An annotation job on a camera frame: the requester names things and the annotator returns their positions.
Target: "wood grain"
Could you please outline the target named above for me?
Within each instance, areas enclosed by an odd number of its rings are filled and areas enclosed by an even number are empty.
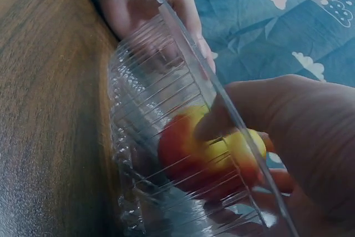
[[[115,45],[89,0],[0,0],[0,236],[113,232]]]

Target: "peach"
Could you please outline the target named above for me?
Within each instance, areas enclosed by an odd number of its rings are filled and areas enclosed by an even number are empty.
[[[212,142],[194,138],[194,129],[207,112],[206,106],[192,106],[176,115],[161,134],[158,157],[177,188],[195,199],[220,201],[244,187],[240,174],[247,186],[253,186],[258,167],[240,132]],[[249,132],[265,157],[262,139],[256,131]]]

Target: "fingernail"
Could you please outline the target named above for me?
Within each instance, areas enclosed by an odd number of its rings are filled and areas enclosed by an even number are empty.
[[[208,50],[206,48],[204,40],[199,39],[199,48],[201,50],[202,56],[204,56],[204,58],[207,58]]]

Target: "bed sheet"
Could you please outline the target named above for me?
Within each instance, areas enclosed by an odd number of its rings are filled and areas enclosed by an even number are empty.
[[[299,74],[355,86],[355,0],[195,2],[223,84]]]

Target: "finger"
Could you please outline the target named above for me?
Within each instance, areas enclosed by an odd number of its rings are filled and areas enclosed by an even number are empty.
[[[272,193],[253,190],[251,191],[251,196],[260,211],[271,214],[277,214],[279,212],[278,203]],[[289,198],[289,196],[283,196],[284,201],[288,201]],[[243,204],[253,207],[253,203],[248,200],[245,200]]]
[[[297,92],[290,95],[290,88],[304,88],[298,86],[300,83],[303,85],[306,83],[308,86],[315,82],[301,76],[287,75],[273,79],[231,83],[226,87],[226,92],[248,128],[271,134],[269,128],[275,114],[290,97],[297,95]],[[224,101],[217,96],[211,112],[207,113],[197,125],[195,136],[201,140],[212,140],[228,133],[234,127],[235,124],[230,119]]]
[[[181,19],[186,29],[191,34],[193,40],[201,50],[202,55],[207,60],[213,72],[216,72],[212,51],[202,36],[202,26],[195,0],[174,0],[173,8],[177,16]]]
[[[192,35],[202,35],[202,26],[195,0],[173,0],[173,9]]]
[[[270,173],[280,192],[291,194],[294,191],[296,182],[286,169],[270,169]],[[261,173],[258,176],[258,180],[260,182],[260,186],[269,189],[269,184]]]

